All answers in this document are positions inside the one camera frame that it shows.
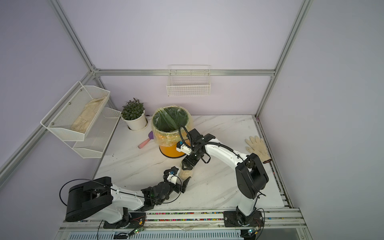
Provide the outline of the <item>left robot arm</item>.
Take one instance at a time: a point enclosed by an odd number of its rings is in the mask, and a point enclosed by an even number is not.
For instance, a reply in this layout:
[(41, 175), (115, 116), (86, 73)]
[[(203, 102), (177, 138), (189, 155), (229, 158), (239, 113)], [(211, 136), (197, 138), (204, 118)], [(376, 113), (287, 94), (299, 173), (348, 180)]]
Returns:
[(111, 177), (88, 180), (69, 189), (65, 206), (66, 222), (100, 218), (109, 224), (128, 221), (129, 211), (147, 212), (155, 206), (170, 204), (172, 193), (185, 193), (191, 176), (174, 166), (165, 170), (163, 181), (138, 192), (120, 188)]

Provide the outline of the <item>glass oatmeal jar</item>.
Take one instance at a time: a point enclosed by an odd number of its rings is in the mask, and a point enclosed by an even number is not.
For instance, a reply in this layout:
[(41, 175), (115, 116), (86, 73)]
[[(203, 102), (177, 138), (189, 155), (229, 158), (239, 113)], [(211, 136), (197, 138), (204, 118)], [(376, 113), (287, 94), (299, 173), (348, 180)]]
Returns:
[(189, 177), (193, 177), (194, 175), (194, 172), (195, 172), (195, 169), (192, 169), (192, 170), (184, 170), (183, 169), (183, 163), (180, 163), (180, 170), (178, 172), (178, 177), (181, 179), (181, 180), (186, 180), (187, 178)]

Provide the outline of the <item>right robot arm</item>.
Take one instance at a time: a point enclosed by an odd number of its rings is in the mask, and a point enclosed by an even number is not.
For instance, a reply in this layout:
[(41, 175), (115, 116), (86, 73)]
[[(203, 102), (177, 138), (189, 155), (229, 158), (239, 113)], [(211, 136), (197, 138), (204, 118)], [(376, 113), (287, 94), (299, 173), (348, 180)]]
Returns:
[(243, 224), (250, 221), (256, 214), (256, 202), (259, 195), (262, 195), (266, 184), (269, 182), (267, 171), (258, 155), (240, 153), (224, 145), (215, 136), (201, 135), (196, 129), (187, 133), (187, 143), (184, 138), (177, 143), (178, 152), (185, 154), (182, 160), (182, 170), (192, 171), (199, 161), (208, 164), (204, 156), (209, 159), (215, 157), (227, 164), (236, 173), (237, 186), (242, 197), (236, 208), (236, 217)]

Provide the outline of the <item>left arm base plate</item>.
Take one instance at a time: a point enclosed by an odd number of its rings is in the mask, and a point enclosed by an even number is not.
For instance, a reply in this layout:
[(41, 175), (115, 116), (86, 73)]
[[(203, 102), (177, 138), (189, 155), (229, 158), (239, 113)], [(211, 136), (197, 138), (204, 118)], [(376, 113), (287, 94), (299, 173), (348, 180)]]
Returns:
[(123, 219), (115, 224), (104, 221), (104, 229), (135, 229), (143, 226), (146, 220), (146, 213), (133, 212), (124, 215)]

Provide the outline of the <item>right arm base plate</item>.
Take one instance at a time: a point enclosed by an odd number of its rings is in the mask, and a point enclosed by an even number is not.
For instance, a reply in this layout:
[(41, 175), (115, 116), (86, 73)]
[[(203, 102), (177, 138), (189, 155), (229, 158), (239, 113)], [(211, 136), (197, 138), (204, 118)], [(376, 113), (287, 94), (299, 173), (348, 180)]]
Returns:
[(263, 227), (265, 225), (261, 211), (253, 211), (245, 216), (241, 211), (224, 211), (225, 227)]

